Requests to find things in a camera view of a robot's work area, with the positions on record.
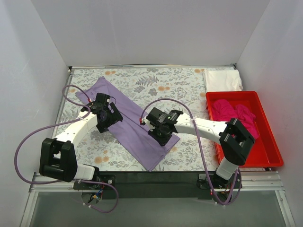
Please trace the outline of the purple t shirt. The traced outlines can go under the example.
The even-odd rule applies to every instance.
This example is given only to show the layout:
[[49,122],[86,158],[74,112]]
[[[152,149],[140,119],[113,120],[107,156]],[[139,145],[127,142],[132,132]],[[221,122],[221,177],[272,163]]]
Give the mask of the purple t shirt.
[[118,171],[169,171],[166,156],[177,149],[178,136],[173,136],[164,147],[139,125],[139,117],[145,104],[157,98],[154,86],[147,88],[133,79],[100,77],[91,87],[81,86],[91,99],[98,92],[112,96],[123,116],[123,121],[99,133],[93,128],[77,147],[77,159],[93,164],[101,170]]

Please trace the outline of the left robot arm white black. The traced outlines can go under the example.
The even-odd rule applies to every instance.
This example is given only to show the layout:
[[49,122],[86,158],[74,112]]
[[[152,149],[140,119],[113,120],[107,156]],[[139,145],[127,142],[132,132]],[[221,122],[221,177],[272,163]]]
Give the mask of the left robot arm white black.
[[55,138],[46,138],[42,142],[40,175],[65,182],[84,180],[90,189],[100,186],[98,169],[79,164],[75,149],[92,128],[96,127],[99,133],[104,133],[110,126],[123,120],[115,103],[110,101],[111,98],[109,95],[97,93],[95,100],[81,109],[79,121],[69,125]]

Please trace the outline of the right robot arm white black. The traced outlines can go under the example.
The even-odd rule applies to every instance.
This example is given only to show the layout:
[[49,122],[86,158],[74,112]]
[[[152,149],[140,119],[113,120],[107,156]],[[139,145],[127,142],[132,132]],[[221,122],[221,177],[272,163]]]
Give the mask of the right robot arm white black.
[[153,108],[140,119],[140,124],[149,128],[148,134],[161,146],[168,143],[173,133],[198,135],[221,145],[224,158],[210,176],[216,188],[225,188],[231,183],[236,169],[246,163],[255,143],[254,137],[241,121],[234,118],[228,122],[193,119],[182,111],[166,113]]

